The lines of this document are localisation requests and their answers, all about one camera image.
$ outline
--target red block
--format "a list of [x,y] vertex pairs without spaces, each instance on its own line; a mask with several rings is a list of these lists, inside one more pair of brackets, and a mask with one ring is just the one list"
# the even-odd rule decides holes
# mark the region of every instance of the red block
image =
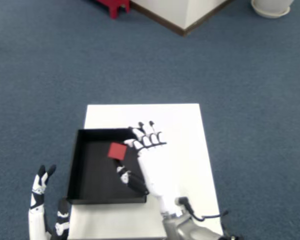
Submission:
[[125,11],[128,13],[130,10],[130,0],[96,0],[109,7],[110,17],[112,19],[117,18],[118,8],[121,5],[125,6]]
[[124,160],[127,151],[127,146],[112,142],[109,148],[108,157],[111,159]]

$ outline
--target black box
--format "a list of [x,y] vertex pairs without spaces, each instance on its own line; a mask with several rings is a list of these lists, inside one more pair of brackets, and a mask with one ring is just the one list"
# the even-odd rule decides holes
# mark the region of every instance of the black box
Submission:
[[[121,182],[114,160],[108,157],[111,143],[134,138],[127,128],[78,130],[67,200],[71,204],[145,203],[146,196]],[[137,156],[137,151],[128,147],[122,163],[143,178]]]

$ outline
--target robotic hand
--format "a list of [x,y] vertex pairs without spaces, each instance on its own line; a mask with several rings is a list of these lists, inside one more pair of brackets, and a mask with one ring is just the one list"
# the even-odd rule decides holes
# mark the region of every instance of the robotic hand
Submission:
[[56,171],[53,165],[46,171],[42,165],[36,174],[32,186],[30,209],[28,211],[30,240],[66,240],[69,233],[68,203],[63,198],[59,201],[57,222],[53,232],[47,224],[45,213],[45,190],[49,178]]
[[138,162],[149,192],[160,204],[163,226],[169,240],[227,240],[208,228],[196,225],[188,198],[180,197],[174,173],[171,170],[171,155],[163,133],[158,131],[153,121],[139,123],[139,128],[130,128],[136,139],[124,143],[138,152]]
[[136,139],[126,140],[124,143],[137,150],[146,187],[158,199],[161,214],[181,216],[182,209],[175,204],[180,193],[171,171],[167,142],[162,132],[155,129],[152,121],[146,125],[140,122],[139,127],[130,127]]

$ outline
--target cable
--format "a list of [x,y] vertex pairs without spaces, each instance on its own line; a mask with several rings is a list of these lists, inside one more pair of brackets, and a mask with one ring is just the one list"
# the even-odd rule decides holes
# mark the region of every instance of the cable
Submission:
[[197,217],[195,215],[195,211],[193,210],[193,208],[191,207],[190,203],[189,203],[189,199],[186,196],[183,197],[179,197],[177,200],[177,204],[178,205],[183,205],[185,207],[185,209],[189,212],[189,214],[197,221],[199,222],[203,222],[206,219],[215,219],[215,218],[221,218],[225,215],[227,215],[229,212],[226,210],[221,214],[218,215],[211,215],[211,216],[201,216],[201,218]]

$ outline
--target white pot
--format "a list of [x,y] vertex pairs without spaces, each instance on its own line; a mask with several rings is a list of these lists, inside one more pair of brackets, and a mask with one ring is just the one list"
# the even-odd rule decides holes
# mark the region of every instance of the white pot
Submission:
[[251,5],[257,14],[276,19],[290,12],[294,0],[251,0]]

